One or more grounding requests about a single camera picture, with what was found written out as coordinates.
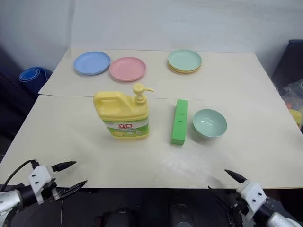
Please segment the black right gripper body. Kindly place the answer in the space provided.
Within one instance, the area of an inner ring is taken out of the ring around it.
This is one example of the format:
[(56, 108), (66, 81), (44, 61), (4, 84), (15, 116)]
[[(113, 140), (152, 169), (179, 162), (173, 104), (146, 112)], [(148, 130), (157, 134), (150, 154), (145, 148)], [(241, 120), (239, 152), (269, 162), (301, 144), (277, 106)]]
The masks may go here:
[(247, 203), (240, 196), (235, 197), (235, 201), (231, 204), (228, 211), (228, 218), (230, 224), (242, 224), (242, 215), (248, 213)]

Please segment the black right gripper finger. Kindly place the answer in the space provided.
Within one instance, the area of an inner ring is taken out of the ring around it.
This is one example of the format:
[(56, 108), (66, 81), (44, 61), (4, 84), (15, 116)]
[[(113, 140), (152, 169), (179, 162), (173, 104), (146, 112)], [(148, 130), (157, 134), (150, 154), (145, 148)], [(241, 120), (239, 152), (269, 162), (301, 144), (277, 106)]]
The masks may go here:
[(231, 210), (233, 208), (234, 200), (231, 193), (227, 193), (225, 190), (221, 192), (220, 190), (213, 189), (210, 186), (208, 186), (208, 190), (224, 210)]
[(239, 173), (236, 173), (234, 171), (225, 169), (225, 172), (238, 183), (244, 183), (247, 180), (244, 176), (242, 176)]

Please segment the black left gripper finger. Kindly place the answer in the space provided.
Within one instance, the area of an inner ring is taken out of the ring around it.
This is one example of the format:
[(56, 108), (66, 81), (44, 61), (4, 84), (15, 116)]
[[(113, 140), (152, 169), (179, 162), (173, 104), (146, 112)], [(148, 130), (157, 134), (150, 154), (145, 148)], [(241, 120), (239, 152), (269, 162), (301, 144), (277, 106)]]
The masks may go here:
[(87, 180), (70, 187), (67, 191), (65, 191), (63, 194), (60, 195), (60, 198), (67, 198), (67, 197), (73, 195), (79, 189), (81, 189), (86, 183), (87, 183)]
[(76, 164), (76, 161), (68, 161), (68, 162), (58, 163), (58, 164), (52, 166), (52, 170), (54, 172), (60, 172), (64, 169), (67, 169), (67, 168), (71, 167), (74, 164)]

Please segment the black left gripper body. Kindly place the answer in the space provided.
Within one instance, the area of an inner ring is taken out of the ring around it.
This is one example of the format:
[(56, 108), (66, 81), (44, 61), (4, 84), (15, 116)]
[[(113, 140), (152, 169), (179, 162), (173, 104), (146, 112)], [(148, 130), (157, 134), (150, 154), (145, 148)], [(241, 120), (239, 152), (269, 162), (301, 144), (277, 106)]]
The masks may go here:
[(63, 200), (62, 195), (57, 189), (57, 184), (55, 182), (55, 179), (51, 179), (50, 182), (47, 182), (43, 185), (41, 195), (43, 198), (43, 201), (46, 200), (55, 200), (60, 201)]

